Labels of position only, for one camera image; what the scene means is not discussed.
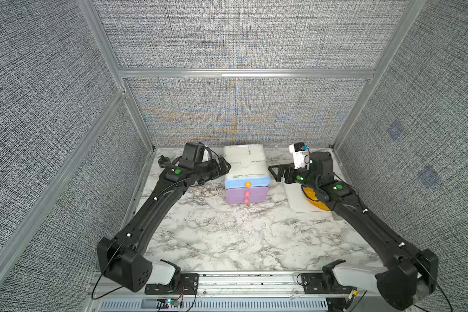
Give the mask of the white blue drawer cabinet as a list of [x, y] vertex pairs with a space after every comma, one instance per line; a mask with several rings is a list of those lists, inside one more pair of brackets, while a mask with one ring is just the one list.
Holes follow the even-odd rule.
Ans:
[[225, 146], [223, 156], [231, 165], [230, 172], [225, 176], [226, 189], [244, 188], [247, 181], [251, 187], [269, 186], [269, 165], [261, 144]]

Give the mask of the purple drawer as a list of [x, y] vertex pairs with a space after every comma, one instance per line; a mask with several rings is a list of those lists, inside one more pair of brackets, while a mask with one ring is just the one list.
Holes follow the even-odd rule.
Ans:
[[226, 197], [227, 199], [234, 199], [234, 198], [264, 198], [267, 193], [269, 192], [269, 188], [267, 186], [262, 187], [244, 187], [244, 188], [230, 188], [226, 190]]
[[266, 200], [266, 196], [254, 196], [254, 197], [232, 197], [226, 198], [226, 202], [230, 205], [237, 205], [237, 204], [257, 204], [260, 202], [264, 202]]

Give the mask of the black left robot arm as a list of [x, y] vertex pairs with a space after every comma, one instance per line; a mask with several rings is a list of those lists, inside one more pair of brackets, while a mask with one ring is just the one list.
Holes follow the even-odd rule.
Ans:
[[181, 156], [159, 159], [162, 172], [150, 197], [136, 215], [112, 238], [97, 245], [101, 276], [121, 288], [138, 292], [148, 284], [179, 285], [181, 269], [165, 260], [151, 261], [144, 254], [166, 214], [189, 188], [226, 175], [231, 165], [201, 142], [188, 142]]

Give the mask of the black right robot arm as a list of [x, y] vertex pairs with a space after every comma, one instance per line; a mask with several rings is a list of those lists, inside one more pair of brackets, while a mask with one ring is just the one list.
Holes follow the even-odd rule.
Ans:
[[297, 168], [292, 164], [269, 166], [277, 182], [297, 183], [314, 191], [317, 200], [348, 222], [376, 252], [383, 269], [367, 269], [337, 260], [322, 268], [326, 292], [354, 287], [378, 293], [402, 311], [431, 295], [437, 287], [438, 257], [420, 250], [393, 231], [362, 201], [353, 186], [335, 178], [328, 152], [312, 152]]

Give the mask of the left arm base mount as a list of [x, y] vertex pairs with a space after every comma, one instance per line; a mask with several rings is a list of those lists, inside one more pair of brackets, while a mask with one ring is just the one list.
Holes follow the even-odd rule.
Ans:
[[153, 270], [144, 288], [146, 295], [196, 295], [199, 274], [182, 273], [181, 268], [170, 261], [153, 262]]

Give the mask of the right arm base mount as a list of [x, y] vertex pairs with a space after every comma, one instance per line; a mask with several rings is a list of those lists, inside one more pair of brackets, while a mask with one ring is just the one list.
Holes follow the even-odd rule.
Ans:
[[296, 281], [303, 287], [304, 293], [307, 295], [349, 295], [354, 292], [355, 288], [339, 284], [333, 273], [333, 269], [337, 265], [345, 262], [345, 260], [339, 259], [323, 266], [322, 272], [300, 273], [296, 277]]

